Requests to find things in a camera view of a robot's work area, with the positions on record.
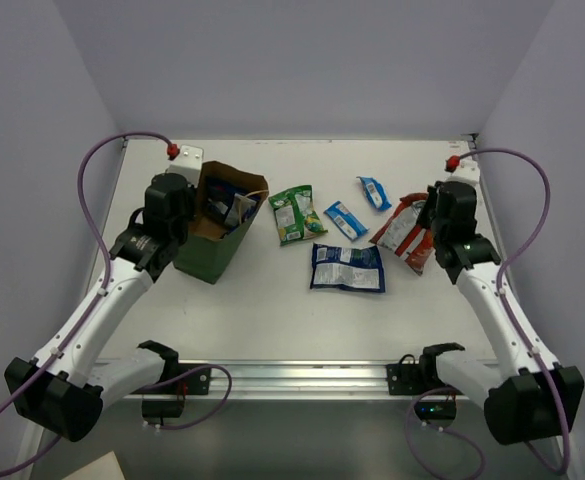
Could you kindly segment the red snack packet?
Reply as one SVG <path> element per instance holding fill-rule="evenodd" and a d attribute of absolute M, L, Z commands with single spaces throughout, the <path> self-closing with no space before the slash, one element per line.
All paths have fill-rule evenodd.
<path fill-rule="evenodd" d="M 370 240 L 372 244 L 391 251 L 417 275 L 423 274 L 434 252 L 431 231 L 418 223 L 427 198 L 427 193 L 402 197 L 392 215 Z"/>

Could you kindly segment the green paper bag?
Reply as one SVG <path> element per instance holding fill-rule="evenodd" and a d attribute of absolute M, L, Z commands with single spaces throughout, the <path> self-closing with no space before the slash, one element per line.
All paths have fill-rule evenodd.
<path fill-rule="evenodd" d="M 256 208 L 237 228 L 228 229 L 205 214 L 205 180 L 208 176 L 227 181 L 238 189 L 238 193 L 259 194 Z M 216 283 L 230 264 L 268 194 L 269 185 L 264 176 L 218 161 L 205 162 L 197 185 L 197 219 L 189 226 L 188 238 L 173 261 L 174 267 L 198 280 Z"/>

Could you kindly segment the blue M&M's candy packet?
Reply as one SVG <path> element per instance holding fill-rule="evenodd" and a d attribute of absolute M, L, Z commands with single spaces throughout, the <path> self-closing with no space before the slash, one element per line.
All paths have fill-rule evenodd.
<path fill-rule="evenodd" d="M 334 202 L 324 213 L 350 241 L 356 241 L 368 232 L 368 228 L 341 201 Z"/>

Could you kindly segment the dark blue cookie packet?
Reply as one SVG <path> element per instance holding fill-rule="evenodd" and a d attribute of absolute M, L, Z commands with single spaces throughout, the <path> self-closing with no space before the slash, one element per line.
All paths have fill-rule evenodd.
<path fill-rule="evenodd" d="M 311 267 L 311 289 L 386 292 L 385 271 L 376 246 L 357 249 L 314 243 Z"/>

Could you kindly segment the green snack packet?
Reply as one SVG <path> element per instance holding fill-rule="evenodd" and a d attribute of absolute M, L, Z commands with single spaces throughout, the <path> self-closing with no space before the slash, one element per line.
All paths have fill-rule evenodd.
<path fill-rule="evenodd" d="M 281 246 L 328 233 L 313 202 L 311 185 L 288 188 L 268 198 Z"/>

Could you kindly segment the dark blue snack packet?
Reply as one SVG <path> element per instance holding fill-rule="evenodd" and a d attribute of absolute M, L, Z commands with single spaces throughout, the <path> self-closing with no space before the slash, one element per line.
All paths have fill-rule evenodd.
<path fill-rule="evenodd" d="M 227 181 L 208 176 L 205 180 L 205 214 L 224 224 L 237 193 L 238 189 Z"/>

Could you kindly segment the dark blue pretzel packet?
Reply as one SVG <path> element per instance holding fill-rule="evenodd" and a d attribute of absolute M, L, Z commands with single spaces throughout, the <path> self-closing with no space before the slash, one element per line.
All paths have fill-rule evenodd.
<path fill-rule="evenodd" d="M 235 193 L 224 203 L 222 213 L 222 224 L 228 229 L 235 229 L 240 226 L 250 215 L 258 204 L 259 194 L 250 192 L 248 194 Z"/>

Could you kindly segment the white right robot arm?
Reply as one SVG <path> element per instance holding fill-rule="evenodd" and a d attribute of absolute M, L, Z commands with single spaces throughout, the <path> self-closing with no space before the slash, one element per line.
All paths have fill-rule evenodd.
<path fill-rule="evenodd" d="M 535 333 L 501 271 L 491 241 L 477 233 L 478 196 L 459 181 L 429 187 L 418 223 L 433 233 L 435 258 L 466 299 L 498 365 L 490 369 L 458 343 L 424 348 L 417 379 L 423 389 L 450 386 L 483 410 L 502 445 L 570 433 L 584 390 L 575 366 L 564 367 Z"/>

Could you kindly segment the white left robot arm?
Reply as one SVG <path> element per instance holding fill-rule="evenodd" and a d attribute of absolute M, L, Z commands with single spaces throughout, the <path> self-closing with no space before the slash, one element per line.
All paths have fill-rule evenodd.
<path fill-rule="evenodd" d="M 96 361 L 131 307 L 176 258 L 195 200 L 185 177 L 153 177 L 143 207 L 116 238 L 97 283 L 70 319 L 30 360 L 14 358 L 7 366 L 4 377 L 19 415 L 77 442 L 123 397 L 149 386 L 161 393 L 177 386 L 178 354 L 155 341 L 107 365 Z"/>

